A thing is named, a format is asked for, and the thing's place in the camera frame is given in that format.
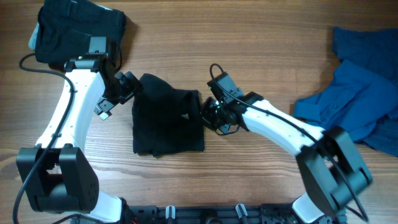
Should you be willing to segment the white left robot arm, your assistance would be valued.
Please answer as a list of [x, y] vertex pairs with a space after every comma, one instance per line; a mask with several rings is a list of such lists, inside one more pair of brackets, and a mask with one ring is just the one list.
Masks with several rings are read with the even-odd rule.
[[108, 53], [88, 53], [65, 64], [61, 97], [44, 133], [33, 148], [20, 149], [16, 164], [22, 179], [12, 211], [18, 223], [26, 195], [35, 212], [67, 213], [95, 223], [137, 223], [123, 198], [100, 190], [99, 180], [84, 155], [92, 115], [106, 119], [109, 110], [141, 89], [131, 73], [116, 73]]

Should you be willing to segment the blue polo shirt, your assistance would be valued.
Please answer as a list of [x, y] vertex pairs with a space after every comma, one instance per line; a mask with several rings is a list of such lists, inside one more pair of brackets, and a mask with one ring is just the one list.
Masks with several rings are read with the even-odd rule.
[[357, 141], [369, 136], [376, 121], [396, 107], [395, 85], [345, 60], [334, 71], [328, 87], [296, 101], [293, 115], [324, 129], [339, 126]]

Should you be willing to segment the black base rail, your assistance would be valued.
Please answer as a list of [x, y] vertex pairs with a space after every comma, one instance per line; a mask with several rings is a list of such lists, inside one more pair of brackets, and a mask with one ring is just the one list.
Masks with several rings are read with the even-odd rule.
[[156, 207], [131, 206], [124, 213], [119, 223], [253, 223], [253, 224], [285, 224], [303, 223], [290, 204], [262, 204], [258, 206], [234, 207]]

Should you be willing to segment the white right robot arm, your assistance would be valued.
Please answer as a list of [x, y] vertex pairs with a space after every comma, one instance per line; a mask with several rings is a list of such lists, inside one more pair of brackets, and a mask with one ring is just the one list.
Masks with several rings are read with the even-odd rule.
[[204, 125], [221, 134], [238, 126], [269, 139], [292, 155], [305, 193], [280, 216], [283, 222], [315, 223], [322, 218], [340, 221], [349, 210], [367, 222], [358, 195], [373, 181], [359, 151], [342, 128], [329, 130], [305, 124], [271, 105], [260, 95], [237, 91], [215, 93], [200, 111]]

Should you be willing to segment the black t-shirt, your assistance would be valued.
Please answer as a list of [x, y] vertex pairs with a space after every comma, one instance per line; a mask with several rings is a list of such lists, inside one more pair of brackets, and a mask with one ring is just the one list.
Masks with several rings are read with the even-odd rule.
[[154, 157], [203, 152], [205, 137], [198, 90], [181, 90], [148, 73], [132, 107], [133, 153]]

